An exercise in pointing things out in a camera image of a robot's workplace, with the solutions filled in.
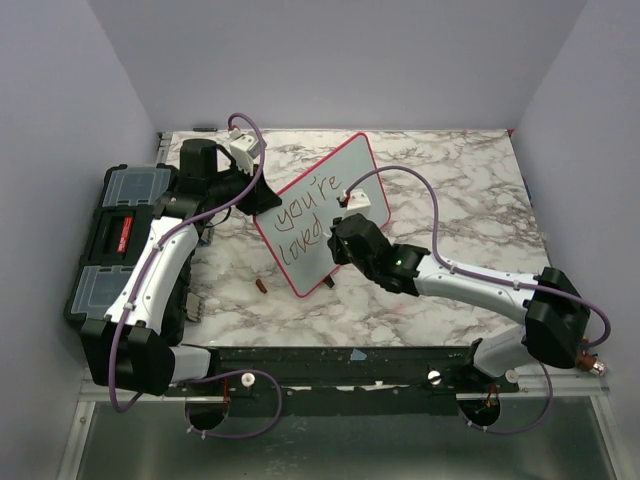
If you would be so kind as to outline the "black plastic toolbox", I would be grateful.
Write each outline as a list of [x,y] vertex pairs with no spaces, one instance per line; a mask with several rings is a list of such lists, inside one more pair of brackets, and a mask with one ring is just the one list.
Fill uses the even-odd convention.
[[106,172],[64,308],[64,318],[73,330],[80,331],[88,319],[103,319],[140,258],[156,201],[165,192],[193,192],[195,188],[185,184],[195,177],[193,166],[176,168],[164,164],[121,164]]

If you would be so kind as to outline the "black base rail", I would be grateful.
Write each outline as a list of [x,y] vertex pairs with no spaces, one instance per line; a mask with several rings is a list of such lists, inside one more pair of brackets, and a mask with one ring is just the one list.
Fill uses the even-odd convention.
[[504,377],[471,367],[467,347],[219,347],[212,374],[228,381],[184,383],[167,397],[198,410],[226,399],[233,416],[455,416],[458,396],[514,393]]

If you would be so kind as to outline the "pink framed whiteboard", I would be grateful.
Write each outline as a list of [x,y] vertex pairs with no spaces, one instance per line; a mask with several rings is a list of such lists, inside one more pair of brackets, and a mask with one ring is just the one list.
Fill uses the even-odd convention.
[[279,207],[254,218],[296,296],[306,297],[337,270],[327,235],[344,212],[338,197],[376,167],[367,135],[356,133],[282,188]]

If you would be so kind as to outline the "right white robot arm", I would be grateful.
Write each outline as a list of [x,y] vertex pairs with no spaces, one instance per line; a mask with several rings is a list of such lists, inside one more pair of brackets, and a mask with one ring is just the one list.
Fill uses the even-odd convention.
[[507,371],[533,361],[559,369],[579,364],[590,311],[559,269],[514,274],[472,267],[464,274],[457,266],[440,264],[426,248],[390,243],[361,214],[334,219],[327,244],[336,264],[354,265],[388,292],[443,297],[514,321],[469,347],[458,374],[471,391],[483,391]]

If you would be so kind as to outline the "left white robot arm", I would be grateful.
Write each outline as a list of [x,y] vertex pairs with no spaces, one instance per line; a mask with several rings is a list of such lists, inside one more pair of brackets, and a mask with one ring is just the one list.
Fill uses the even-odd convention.
[[96,384],[152,395],[185,380],[201,395],[220,387],[210,350],[182,342],[191,259],[215,214],[280,205],[262,176],[265,147],[234,130],[228,146],[185,140],[178,166],[107,171],[64,311]]

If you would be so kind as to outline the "brown marker cap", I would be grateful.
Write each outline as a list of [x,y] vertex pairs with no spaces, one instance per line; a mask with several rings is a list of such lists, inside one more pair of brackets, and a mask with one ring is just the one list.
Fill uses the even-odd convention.
[[260,279],[257,279],[255,281],[255,284],[256,284],[256,287],[259,289],[259,291],[261,293],[266,294],[268,292],[266,286],[264,285],[264,283]]

